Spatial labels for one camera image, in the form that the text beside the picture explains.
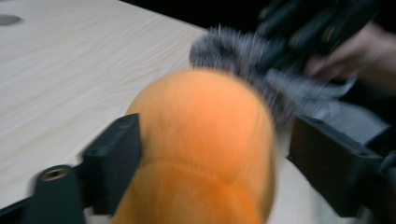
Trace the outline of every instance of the plush toy head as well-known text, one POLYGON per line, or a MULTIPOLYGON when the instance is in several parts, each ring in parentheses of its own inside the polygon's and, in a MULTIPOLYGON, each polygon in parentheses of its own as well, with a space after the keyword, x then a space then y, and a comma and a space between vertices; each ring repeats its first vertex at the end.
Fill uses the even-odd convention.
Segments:
POLYGON ((241 78, 191 69, 143 89, 142 158, 112 221, 266 222, 274 198, 274 128, 260 95, 241 78))

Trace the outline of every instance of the hand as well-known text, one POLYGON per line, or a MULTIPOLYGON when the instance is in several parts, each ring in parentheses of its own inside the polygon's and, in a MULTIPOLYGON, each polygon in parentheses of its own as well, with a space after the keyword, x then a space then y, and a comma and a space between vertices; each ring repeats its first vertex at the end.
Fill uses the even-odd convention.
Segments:
POLYGON ((356 76, 389 50, 384 33, 378 25, 370 22, 330 56, 311 57, 305 71, 310 76, 325 80, 356 76))

